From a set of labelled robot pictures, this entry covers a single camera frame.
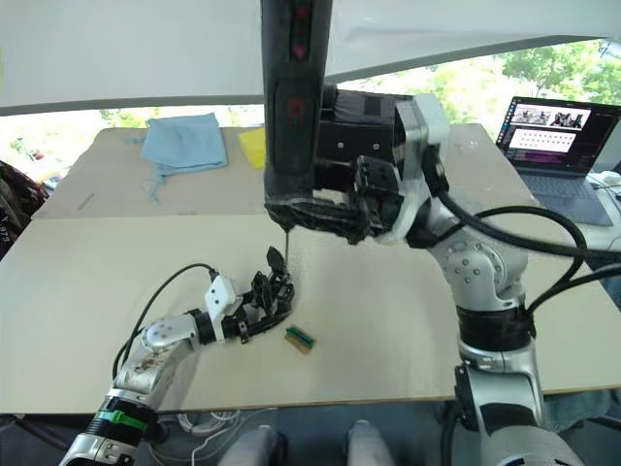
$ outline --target black bag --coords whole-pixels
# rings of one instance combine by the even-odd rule
[[[42,187],[0,160],[0,259],[46,199]]]

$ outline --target cable connector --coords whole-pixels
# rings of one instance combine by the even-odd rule
[[[439,146],[428,146],[423,153],[423,174],[433,197],[438,197],[441,192],[449,190],[444,166],[438,157],[439,149]]]

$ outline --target yellow paper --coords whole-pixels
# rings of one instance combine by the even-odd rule
[[[261,169],[265,165],[265,128],[253,129],[240,134],[240,143],[245,158],[253,168]]]

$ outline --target white wall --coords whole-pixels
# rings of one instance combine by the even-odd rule
[[[545,35],[621,35],[618,0],[334,3],[328,75]],[[0,111],[262,93],[259,0],[0,0],[0,48]]]

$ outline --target robotic hand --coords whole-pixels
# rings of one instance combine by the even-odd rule
[[[217,275],[205,294],[205,312],[165,317],[145,328],[104,404],[60,466],[131,466],[139,443],[158,437],[156,410],[188,355],[226,339],[246,343],[290,314],[294,287],[284,259],[274,248],[267,258],[270,275],[257,272],[250,291],[238,294],[231,280]]]
[[[455,390],[464,425],[481,434],[482,463],[581,465],[560,437],[540,427],[535,327],[520,284],[526,252],[470,228],[443,237],[458,220],[444,206],[448,124],[435,96],[397,102],[393,160],[357,154],[347,165],[353,184],[342,189],[342,203],[315,197],[324,185],[315,156],[331,4],[262,1],[270,217],[285,231],[301,225],[352,245],[371,236],[427,249],[457,308],[463,362],[455,369]]]

